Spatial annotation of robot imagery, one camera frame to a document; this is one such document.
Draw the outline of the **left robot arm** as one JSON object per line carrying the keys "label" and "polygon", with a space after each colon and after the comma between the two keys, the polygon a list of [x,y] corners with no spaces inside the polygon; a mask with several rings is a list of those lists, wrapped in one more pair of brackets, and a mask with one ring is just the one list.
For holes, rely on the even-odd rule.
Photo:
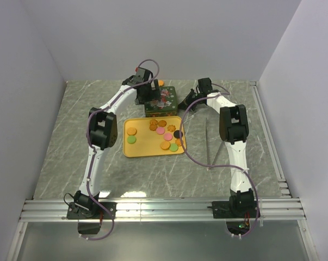
{"label": "left robot arm", "polygon": [[67,219],[95,219],[105,212],[98,202],[100,180],[105,158],[117,141],[117,115],[132,102],[144,104],[159,98],[155,75],[139,66],[108,102],[90,109],[86,129],[88,161],[82,183],[69,204]]}

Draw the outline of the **metal serving tongs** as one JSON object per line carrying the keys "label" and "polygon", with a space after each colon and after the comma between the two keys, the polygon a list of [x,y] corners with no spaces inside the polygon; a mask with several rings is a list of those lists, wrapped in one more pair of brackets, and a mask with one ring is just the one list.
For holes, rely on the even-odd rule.
{"label": "metal serving tongs", "polygon": [[217,165],[219,155],[223,147],[223,141],[219,137],[217,124],[214,119],[205,120],[205,140],[206,140],[206,163],[210,166]]}

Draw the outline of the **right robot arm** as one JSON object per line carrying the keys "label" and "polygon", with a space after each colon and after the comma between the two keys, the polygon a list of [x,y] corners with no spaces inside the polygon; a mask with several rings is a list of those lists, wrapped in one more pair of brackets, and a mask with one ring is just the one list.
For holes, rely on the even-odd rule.
{"label": "right robot arm", "polygon": [[248,218],[255,211],[255,217],[258,217],[258,194],[246,160],[246,141],[249,135],[246,107],[229,101],[226,98],[229,91],[223,86],[219,86],[224,90],[223,93],[214,90],[214,85],[210,78],[199,79],[197,87],[190,90],[178,108],[187,113],[197,104],[206,104],[219,114],[219,134],[229,156],[229,163],[223,167],[231,169],[231,195],[226,212],[235,218]]}

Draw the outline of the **gold tin lid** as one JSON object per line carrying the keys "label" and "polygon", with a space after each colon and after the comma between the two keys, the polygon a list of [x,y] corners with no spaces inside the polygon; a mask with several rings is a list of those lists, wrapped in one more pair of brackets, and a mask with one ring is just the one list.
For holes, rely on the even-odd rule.
{"label": "gold tin lid", "polygon": [[177,95],[174,86],[160,87],[160,94],[161,98],[159,100],[147,102],[145,105],[158,107],[176,105],[178,109]]}

